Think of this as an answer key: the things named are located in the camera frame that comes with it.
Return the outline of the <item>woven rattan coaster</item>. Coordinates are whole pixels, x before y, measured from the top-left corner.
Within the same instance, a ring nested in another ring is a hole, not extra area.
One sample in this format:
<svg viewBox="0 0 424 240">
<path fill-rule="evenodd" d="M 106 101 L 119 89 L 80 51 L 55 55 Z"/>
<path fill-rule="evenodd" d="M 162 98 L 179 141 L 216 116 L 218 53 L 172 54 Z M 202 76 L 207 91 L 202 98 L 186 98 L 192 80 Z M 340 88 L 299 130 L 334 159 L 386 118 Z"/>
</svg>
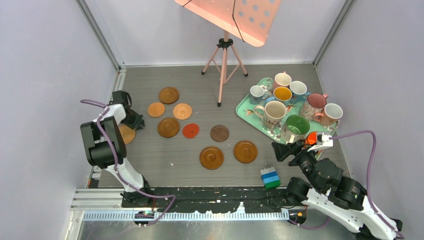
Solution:
<svg viewBox="0 0 424 240">
<path fill-rule="evenodd" d="M 125 124 L 119 126 L 119 132 L 121 134 L 124 144 L 126 145 L 133 141 L 136 136 L 136 131 Z"/>
<path fill-rule="evenodd" d="M 179 103 L 173 108 L 172 114 L 178 120 L 186 120 L 192 115 L 192 108 L 187 103 Z"/>
</svg>

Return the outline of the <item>light plain wooden coaster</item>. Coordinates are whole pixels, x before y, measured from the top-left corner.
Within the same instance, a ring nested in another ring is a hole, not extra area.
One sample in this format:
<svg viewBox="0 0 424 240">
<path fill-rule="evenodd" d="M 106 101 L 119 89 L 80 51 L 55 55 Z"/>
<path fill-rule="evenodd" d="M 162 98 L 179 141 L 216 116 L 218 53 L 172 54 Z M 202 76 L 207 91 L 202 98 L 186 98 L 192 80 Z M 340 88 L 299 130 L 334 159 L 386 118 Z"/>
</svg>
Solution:
<svg viewBox="0 0 424 240">
<path fill-rule="evenodd" d="M 165 109 L 165 105 L 162 102 L 154 102 L 148 106 L 147 113 L 153 118 L 158 118 L 164 114 Z"/>
</svg>

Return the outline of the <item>large ridged brown wooden coaster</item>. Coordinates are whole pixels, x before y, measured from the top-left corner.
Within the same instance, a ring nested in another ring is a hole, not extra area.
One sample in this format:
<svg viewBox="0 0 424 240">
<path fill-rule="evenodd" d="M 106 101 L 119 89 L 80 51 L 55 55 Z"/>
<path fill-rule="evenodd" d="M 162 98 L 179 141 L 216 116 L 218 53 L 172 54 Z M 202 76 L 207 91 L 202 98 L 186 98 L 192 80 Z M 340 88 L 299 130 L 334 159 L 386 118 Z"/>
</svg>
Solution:
<svg viewBox="0 0 424 240">
<path fill-rule="evenodd" d="M 176 118 L 167 117 L 157 125 L 157 132 L 163 138 L 172 138 L 180 131 L 180 123 Z"/>
</svg>

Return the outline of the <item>red round paper coaster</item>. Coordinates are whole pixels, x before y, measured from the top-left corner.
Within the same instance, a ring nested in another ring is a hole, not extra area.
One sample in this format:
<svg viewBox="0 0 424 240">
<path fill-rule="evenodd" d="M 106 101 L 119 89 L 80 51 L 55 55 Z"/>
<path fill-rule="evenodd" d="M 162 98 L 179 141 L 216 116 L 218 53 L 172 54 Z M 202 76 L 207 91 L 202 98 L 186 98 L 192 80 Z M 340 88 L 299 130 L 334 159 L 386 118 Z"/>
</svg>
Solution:
<svg viewBox="0 0 424 240">
<path fill-rule="evenodd" d="M 182 134 L 187 139 L 195 138 L 200 132 L 200 127 L 196 123 L 188 123 L 182 129 Z"/>
</svg>

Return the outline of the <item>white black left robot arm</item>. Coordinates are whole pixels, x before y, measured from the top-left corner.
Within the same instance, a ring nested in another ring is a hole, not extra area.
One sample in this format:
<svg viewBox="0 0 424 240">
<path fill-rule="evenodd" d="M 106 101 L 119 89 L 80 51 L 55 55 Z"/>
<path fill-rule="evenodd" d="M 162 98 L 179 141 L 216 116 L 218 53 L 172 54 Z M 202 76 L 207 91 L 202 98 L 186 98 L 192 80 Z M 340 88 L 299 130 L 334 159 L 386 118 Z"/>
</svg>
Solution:
<svg viewBox="0 0 424 240">
<path fill-rule="evenodd" d="M 109 103 L 82 99 L 83 104 L 102 108 L 102 113 L 80 125 L 82 142 L 88 163 L 111 173 L 122 184 L 124 200 L 148 207 L 153 202 L 148 181 L 138 173 L 127 159 L 127 149 L 119 126 L 138 131 L 145 127 L 143 115 L 132 110 L 128 92 L 117 90 Z"/>
</svg>

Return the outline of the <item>ridged brown coaster front right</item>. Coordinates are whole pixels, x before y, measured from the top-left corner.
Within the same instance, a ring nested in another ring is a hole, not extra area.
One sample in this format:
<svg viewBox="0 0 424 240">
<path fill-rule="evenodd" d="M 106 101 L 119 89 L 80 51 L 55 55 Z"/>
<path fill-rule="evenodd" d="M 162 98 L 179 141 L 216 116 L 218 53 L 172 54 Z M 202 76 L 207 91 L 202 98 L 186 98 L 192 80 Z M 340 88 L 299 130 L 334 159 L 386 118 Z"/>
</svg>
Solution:
<svg viewBox="0 0 424 240">
<path fill-rule="evenodd" d="M 233 154 L 240 163 L 250 164 L 257 158 L 258 149 L 253 142 L 242 140 L 235 144 Z"/>
</svg>

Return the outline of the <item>dark walnut flat coaster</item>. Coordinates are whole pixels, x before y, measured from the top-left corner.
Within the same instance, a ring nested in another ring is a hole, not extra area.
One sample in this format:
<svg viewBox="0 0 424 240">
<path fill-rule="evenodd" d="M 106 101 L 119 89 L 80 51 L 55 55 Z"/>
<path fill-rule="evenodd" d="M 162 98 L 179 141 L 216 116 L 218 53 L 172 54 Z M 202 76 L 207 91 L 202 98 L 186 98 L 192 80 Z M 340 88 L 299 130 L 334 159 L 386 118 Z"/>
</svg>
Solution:
<svg viewBox="0 0 424 240">
<path fill-rule="evenodd" d="M 229 135 L 229 129 L 224 125 L 215 125 L 210 130 L 210 137 L 216 142 L 226 141 Z"/>
</svg>

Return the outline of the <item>ridged brown coaster front left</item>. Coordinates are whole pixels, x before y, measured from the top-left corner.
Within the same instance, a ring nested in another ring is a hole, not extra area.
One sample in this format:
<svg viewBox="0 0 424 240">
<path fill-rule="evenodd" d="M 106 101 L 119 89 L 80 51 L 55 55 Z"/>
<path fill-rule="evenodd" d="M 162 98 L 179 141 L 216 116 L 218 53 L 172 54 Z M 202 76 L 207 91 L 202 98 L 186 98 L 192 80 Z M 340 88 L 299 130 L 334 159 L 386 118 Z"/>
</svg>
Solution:
<svg viewBox="0 0 424 240">
<path fill-rule="evenodd" d="M 208 146 L 200 152 L 199 162 L 208 170 L 216 170 L 223 164 L 224 154 L 220 148 Z"/>
</svg>

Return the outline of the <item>green inside cream mug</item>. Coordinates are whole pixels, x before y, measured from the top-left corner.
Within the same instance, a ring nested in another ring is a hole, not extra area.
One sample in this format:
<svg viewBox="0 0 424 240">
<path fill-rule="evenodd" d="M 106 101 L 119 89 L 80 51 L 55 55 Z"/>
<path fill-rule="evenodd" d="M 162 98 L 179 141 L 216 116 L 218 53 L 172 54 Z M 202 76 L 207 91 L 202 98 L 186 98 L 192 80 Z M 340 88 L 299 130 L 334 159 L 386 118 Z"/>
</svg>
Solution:
<svg viewBox="0 0 424 240">
<path fill-rule="evenodd" d="M 310 122 L 298 114 L 290 115 L 282 126 L 281 140 L 286 144 L 301 140 L 310 130 Z"/>
</svg>

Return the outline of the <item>blue green toy brick stack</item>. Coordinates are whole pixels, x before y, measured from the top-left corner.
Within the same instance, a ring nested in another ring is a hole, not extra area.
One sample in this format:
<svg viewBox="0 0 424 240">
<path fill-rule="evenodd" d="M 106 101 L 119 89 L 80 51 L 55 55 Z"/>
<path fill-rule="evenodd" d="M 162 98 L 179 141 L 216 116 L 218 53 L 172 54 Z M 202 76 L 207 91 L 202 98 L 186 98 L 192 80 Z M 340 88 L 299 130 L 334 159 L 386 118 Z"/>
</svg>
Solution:
<svg viewBox="0 0 424 240">
<path fill-rule="evenodd" d="M 281 185 L 280 178 L 274 167 L 261 169 L 260 178 L 262 180 L 264 188 L 267 190 L 277 188 Z"/>
</svg>

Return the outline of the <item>orange mug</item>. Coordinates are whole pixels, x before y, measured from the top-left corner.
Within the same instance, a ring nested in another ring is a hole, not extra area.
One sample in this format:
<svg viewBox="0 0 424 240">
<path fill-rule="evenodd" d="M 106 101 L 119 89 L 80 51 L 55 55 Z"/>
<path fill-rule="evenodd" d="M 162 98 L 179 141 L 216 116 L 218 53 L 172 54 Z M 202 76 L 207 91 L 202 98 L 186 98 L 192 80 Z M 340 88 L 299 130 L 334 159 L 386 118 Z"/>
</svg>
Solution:
<svg viewBox="0 0 424 240">
<path fill-rule="evenodd" d="M 313 132 L 308 134 L 308 136 L 304 140 L 304 143 L 305 143 L 305 145 L 308 145 L 308 146 L 314 146 L 318 143 L 318 141 L 319 141 L 318 132 L 313 131 Z"/>
</svg>

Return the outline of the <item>mint green floral tray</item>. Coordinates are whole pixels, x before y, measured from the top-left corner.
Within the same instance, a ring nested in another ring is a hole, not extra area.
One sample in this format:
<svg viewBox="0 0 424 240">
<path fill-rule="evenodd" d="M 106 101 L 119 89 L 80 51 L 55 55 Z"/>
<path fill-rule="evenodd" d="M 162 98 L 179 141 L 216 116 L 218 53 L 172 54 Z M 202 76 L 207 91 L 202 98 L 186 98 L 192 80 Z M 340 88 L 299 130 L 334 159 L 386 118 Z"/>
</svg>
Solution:
<svg viewBox="0 0 424 240">
<path fill-rule="evenodd" d="M 258 86 L 264 89 L 264 96 L 260 99 L 260 102 L 259 102 L 260 105 L 263 105 L 265 103 L 265 100 L 268 97 L 271 97 L 273 83 L 274 83 L 274 80 L 269 77 L 262 78 L 257 83 Z M 255 105 L 250 103 L 250 94 L 247 94 L 244 97 L 244 99 L 237 105 L 235 111 L 240 118 L 248 122 L 250 125 L 258 129 L 259 131 L 261 131 L 262 133 L 264 133 L 265 135 L 267 135 L 274 141 L 285 144 L 286 141 L 283 140 L 283 136 L 282 136 L 283 124 L 286 122 L 288 116 L 299 113 L 306 99 L 307 98 L 305 96 L 301 96 L 300 99 L 294 101 L 294 104 L 290 104 L 289 107 L 287 108 L 287 114 L 284 116 L 281 123 L 279 123 L 274 130 L 269 130 L 262 127 L 260 117 L 254 113 Z M 336 129 L 340 125 L 340 121 L 337 120 L 336 122 L 330 124 L 329 126 L 322 126 L 319 122 L 314 120 L 310 121 L 309 124 L 310 124 L 310 129 L 308 133 L 330 132 L 332 135 L 334 135 L 336 132 Z"/>
</svg>

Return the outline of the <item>small blue patterned mug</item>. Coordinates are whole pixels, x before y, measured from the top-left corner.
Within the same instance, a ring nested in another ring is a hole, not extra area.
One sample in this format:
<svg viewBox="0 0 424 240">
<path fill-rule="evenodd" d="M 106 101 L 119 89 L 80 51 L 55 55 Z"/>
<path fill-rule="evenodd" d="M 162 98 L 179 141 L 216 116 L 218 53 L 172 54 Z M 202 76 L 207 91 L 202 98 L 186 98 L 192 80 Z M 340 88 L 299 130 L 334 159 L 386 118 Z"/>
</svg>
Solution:
<svg viewBox="0 0 424 240">
<path fill-rule="evenodd" d="M 249 90 L 249 102 L 252 105 L 258 105 L 260 101 L 263 99 L 263 95 L 265 94 L 265 90 L 260 85 L 253 85 Z"/>
</svg>

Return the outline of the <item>pink white inside mug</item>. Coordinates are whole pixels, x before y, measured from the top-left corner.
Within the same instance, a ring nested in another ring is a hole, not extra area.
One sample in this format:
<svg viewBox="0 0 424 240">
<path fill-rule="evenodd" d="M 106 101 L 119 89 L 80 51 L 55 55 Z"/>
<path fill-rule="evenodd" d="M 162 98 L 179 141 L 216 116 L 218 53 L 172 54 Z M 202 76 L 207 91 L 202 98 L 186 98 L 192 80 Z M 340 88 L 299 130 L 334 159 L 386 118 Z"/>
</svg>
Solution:
<svg viewBox="0 0 424 240">
<path fill-rule="evenodd" d="M 288 87 L 292 83 L 292 78 L 285 71 L 277 73 L 274 77 L 272 90 L 278 87 Z"/>
</svg>

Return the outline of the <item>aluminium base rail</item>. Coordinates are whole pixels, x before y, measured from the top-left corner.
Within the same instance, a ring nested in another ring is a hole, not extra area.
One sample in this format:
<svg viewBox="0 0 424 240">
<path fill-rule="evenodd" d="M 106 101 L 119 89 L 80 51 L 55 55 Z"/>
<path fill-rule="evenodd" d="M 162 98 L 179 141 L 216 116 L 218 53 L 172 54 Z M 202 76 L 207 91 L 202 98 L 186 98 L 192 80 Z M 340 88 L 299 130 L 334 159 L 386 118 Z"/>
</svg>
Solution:
<svg viewBox="0 0 424 240">
<path fill-rule="evenodd" d="M 81 188 L 75 191 L 71 210 L 84 221 L 135 223 L 191 221 L 293 220 L 305 215 L 305 206 L 290 203 L 285 187 L 260 186 L 155 187 L 151 203 L 131 203 L 123 188 Z"/>
</svg>

